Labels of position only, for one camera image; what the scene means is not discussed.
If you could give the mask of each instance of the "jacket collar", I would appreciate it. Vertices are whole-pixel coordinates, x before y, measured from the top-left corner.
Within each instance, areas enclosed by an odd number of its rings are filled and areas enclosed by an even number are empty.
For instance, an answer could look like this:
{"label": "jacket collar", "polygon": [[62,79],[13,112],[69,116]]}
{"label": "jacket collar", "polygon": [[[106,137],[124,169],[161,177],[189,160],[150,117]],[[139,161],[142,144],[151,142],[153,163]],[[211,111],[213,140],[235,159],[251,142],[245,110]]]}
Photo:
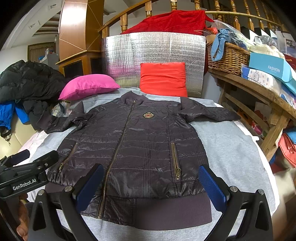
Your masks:
{"label": "jacket collar", "polygon": [[135,100],[135,105],[141,105],[143,102],[148,101],[149,99],[145,97],[144,95],[137,95],[132,91],[129,91],[122,95],[120,97],[122,103],[127,104],[128,106],[131,106],[133,104],[133,101]]}

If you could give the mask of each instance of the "bed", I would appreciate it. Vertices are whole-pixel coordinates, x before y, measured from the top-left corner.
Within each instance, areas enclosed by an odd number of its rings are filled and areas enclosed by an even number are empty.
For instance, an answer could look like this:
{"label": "bed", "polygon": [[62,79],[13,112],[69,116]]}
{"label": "bed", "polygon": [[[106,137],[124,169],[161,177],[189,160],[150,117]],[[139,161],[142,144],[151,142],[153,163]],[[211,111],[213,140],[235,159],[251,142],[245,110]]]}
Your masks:
{"label": "bed", "polygon": [[[97,105],[110,102],[130,90],[138,95],[145,95],[152,100],[173,100],[180,102],[179,97],[149,95],[141,92],[139,88],[120,88],[111,93],[94,95],[82,99],[85,112],[88,112]],[[222,107],[212,100],[195,100],[208,107]],[[74,108],[80,101],[73,102],[70,108]],[[190,124],[195,128],[204,145],[209,165],[213,172],[217,176],[222,177],[228,185],[235,185],[241,191],[255,192],[259,188],[263,189],[266,193],[270,213],[273,214],[279,205],[279,194],[268,161],[256,143],[257,137],[253,137],[239,121],[215,123],[205,120],[194,121]],[[51,150],[56,150],[62,140],[74,128],[75,126],[64,132],[55,132],[49,135],[35,134],[24,145],[31,150],[31,157],[20,164],[31,162]],[[36,145],[32,145],[32,143],[37,142],[42,142],[38,148],[36,148]],[[34,201],[37,192],[38,190],[30,192],[28,200]],[[58,211],[62,225],[67,227],[63,213],[60,210]],[[211,211],[213,220],[211,223],[169,231],[140,230],[92,217],[83,216],[83,218],[98,240],[171,240],[176,237],[179,240],[204,240],[221,215],[220,212],[215,210],[212,204]],[[230,235],[236,234],[243,214],[244,211],[241,211]]]}

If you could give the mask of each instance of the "blue ribbon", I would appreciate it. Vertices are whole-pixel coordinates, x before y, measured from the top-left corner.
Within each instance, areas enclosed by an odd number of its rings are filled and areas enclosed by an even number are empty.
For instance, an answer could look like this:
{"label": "blue ribbon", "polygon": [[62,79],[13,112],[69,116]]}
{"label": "blue ribbon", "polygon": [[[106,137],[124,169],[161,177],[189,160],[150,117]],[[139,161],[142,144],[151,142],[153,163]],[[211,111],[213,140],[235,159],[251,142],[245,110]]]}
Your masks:
{"label": "blue ribbon", "polygon": [[230,31],[229,28],[222,28],[220,29],[220,33],[216,34],[216,38],[213,42],[212,49],[211,49],[212,61],[219,61],[222,59],[223,52],[224,52],[224,44],[226,41],[229,42],[228,31]]}

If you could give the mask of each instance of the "reflective foil sheet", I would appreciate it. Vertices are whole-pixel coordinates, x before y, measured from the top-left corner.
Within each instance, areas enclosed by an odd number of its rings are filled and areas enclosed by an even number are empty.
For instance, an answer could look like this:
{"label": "reflective foil sheet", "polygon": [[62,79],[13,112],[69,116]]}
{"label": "reflective foil sheet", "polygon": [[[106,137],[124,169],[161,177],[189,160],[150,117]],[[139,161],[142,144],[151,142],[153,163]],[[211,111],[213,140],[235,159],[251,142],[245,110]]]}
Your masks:
{"label": "reflective foil sheet", "polygon": [[189,97],[199,98],[205,66],[205,37],[141,32],[103,39],[104,72],[123,88],[139,87],[141,63],[185,62]]}

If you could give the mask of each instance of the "jacket cuff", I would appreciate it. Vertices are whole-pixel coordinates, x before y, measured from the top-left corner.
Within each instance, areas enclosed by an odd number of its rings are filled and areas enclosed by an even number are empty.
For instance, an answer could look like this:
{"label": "jacket cuff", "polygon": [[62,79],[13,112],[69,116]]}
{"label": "jacket cuff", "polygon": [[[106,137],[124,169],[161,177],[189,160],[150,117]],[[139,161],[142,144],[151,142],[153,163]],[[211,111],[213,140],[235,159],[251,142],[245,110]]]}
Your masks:
{"label": "jacket cuff", "polygon": [[42,116],[37,122],[37,126],[39,126],[42,130],[47,132],[48,129],[50,128],[51,123],[52,123],[52,116],[47,111],[44,111]]}

